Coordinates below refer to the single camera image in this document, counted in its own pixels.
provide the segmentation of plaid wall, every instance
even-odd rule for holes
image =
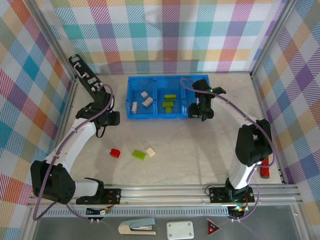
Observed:
[[[257,74],[289,183],[320,239],[320,0],[300,0]]]
[[[30,165],[55,146],[71,81],[22,0],[0,6],[0,240],[15,240]]]
[[[67,55],[79,53],[95,73],[135,74],[248,71],[285,2],[38,0],[38,5]]]

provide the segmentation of white floor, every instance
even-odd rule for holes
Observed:
[[[115,111],[120,111],[119,126],[106,128],[102,138],[91,137],[72,166],[73,179],[84,177],[105,184],[224,184],[237,163],[235,144],[238,129],[229,117],[216,112],[213,119],[129,120],[125,108],[128,75],[100,75],[112,86]],[[248,114],[261,118],[260,108],[248,73],[209,74],[211,87],[222,87],[229,100]],[[93,102],[79,85],[67,129],[78,110]],[[134,150],[152,147],[156,155],[141,161]],[[119,149],[119,159],[110,156]],[[270,178],[255,173],[251,183],[281,183],[277,166]]]

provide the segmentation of red triangle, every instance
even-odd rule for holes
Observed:
[[[211,220],[209,220],[208,218],[206,219],[208,221],[208,236],[210,236],[211,234],[215,233],[216,231],[218,231],[220,229],[220,227],[218,227],[217,225],[215,225]]]

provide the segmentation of blue tray compartment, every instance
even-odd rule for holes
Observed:
[[[128,119],[182,119],[188,117],[188,107],[191,103],[196,103],[197,99],[193,91],[189,91],[181,86],[180,80],[188,78],[192,81],[205,79],[209,84],[208,75],[173,75],[173,76],[130,76],[126,94],[126,113]],[[192,83],[184,81],[188,87],[192,88]],[[141,93],[146,91],[149,97],[153,98],[153,103],[145,107],[145,101]],[[162,107],[165,102],[165,95],[176,95],[176,101],[172,108],[172,113],[166,113]],[[138,103],[136,114],[131,113],[133,102]]]

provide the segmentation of stapler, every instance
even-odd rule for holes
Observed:
[[[134,219],[123,221],[119,225],[118,230],[119,233],[124,235],[156,235],[155,231],[149,231],[152,230],[152,226],[155,224],[154,217]]]

